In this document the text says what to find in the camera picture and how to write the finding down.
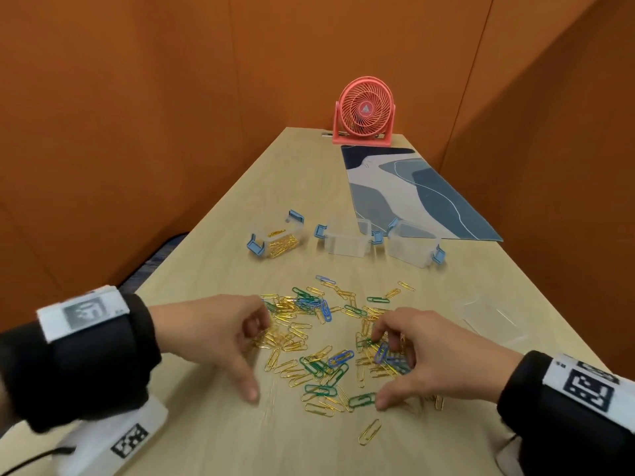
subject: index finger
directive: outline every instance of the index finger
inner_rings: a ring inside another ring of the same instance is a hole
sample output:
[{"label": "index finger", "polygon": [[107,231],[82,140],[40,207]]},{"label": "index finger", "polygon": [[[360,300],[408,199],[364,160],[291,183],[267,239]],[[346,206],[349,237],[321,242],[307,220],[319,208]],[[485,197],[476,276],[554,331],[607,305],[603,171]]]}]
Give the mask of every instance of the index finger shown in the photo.
[{"label": "index finger", "polygon": [[410,319],[409,314],[399,309],[384,312],[379,316],[379,319],[375,321],[373,332],[370,334],[371,340],[378,341],[386,331],[399,332],[408,337],[410,332]]},{"label": "index finger", "polygon": [[269,311],[267,310],[265,303],[258,296],[248,296],[246,299],[246,314],[243,319],[254,316],[254,318],[259,321],[260,327],[267,329],[271,325],[271,318],[269,317]]}]

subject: cord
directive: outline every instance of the cord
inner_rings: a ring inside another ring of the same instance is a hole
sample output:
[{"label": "cord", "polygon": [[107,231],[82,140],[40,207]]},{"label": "cord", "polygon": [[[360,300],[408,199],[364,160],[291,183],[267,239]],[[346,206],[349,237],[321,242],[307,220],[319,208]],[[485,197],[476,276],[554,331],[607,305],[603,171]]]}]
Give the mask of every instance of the cord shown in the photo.
[{"label": "cord", "polygon": [[31,459],[27,459],[26,461],[21,462],[17,466],[12,467],[9,471],[0,474],[0,476],[9,476],[9,474],[12,474],[12,473],[16,472],[18,469],[22,469],[24,466],[27,466],[28,464],[31,464],[31,463],[37,461],[38,459],[42,459],[43,457],[46,457],[46,456],[71,455],[74,452],[75,452],[75,448],[70,448],[70,447],[67,447],[67,446],[63,446],[61,448],[50,449],[49,451],[44,451],[40,455],[34,456]]}]

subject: table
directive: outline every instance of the table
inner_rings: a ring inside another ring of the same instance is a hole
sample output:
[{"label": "table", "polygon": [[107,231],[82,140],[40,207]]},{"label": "table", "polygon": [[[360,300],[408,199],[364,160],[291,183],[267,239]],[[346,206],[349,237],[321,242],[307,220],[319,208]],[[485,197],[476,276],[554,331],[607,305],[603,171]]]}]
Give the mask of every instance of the table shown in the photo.
[{"label": "table", "polygon": [[[396,135],[393,146],[411,145]],[[534,334],[531,347],[568,354],[604,368],[597,356],[540,294],[496,242],[443,240],[446,263],[419,269],[388,257],[377,247],[364,258],[328,254],[318,239],[275,259],[257,259],[246,248],[255,220],[289,209],[306,217],[307,231],[329,216],[354,218],[339,146],[320,130],[287,128],[139,289],[147,304],[184,301],[218,293],[291,295],[291,288],[316,286],[315,275],[337,281],[357,300],[383,295],[405,281],[391,306],[434,309],[461,323],[456,302],[477,290],[496,297]],[[343,302],[326,289],[330,305]],[[283,352],[280,362],[316,352],[327,344],[352,347],[360,321],[341,313],[308,330],[309,351]],[[494,455],[510,436],[495,406],[447,399],[443,411],[425,403],[419,415],[403,409],[377,413],[374,406],[321,417],[307,413],[302,389],[264,372],[270,352],[255,354],[262,397],[242,402],[228,377],[167,355],[152,374],[150,391],[170,409],[168,422],[121,471],[122,475],[173,476],[344,476],[499,474]],[[342,380],[348,396],[376,390],[389,378],[357,387],[355,367]],[[379,418],[382,428],[368,446],[360,433]],[[43,436],[24,423],[0,440],[0,472],[52,448],[69,428]],[[50,475],[49,461],[32,464],[20,476]]]}]

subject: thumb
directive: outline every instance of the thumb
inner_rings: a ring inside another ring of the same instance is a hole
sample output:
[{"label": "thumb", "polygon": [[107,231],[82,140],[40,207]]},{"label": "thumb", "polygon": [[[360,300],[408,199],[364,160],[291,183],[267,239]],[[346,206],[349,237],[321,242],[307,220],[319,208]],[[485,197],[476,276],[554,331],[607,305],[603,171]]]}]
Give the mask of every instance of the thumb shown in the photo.
[{"label": "thumb", "polygon": [[380,389],[375,397],[375,407],[382,411],[417,395],[417,381],[413,373],[399,376]]},{"label": "thumb", "polygon": [[258,382],[253,375],[253,369],[247,364],[247,361],[238,351],[229,353],[226,368],[229,375],[234,379],[235,385],[241,393],[241,396],[247,402],[256,402],[258,400]]}]

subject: person's left hand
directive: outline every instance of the person's left hand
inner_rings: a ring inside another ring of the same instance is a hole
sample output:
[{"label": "person's left hand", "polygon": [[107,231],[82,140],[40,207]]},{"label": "person's left hand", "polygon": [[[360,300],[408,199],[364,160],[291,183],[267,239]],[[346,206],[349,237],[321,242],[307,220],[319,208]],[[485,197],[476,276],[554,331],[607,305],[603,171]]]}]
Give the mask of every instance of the person's left hand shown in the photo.
[{"label": "person's left hand", "polygon": [[149,310],[161,352],[226,369],[243,399],[258,400],[258,382],[243,353],[270,325],[260,297],[218,295]]}]

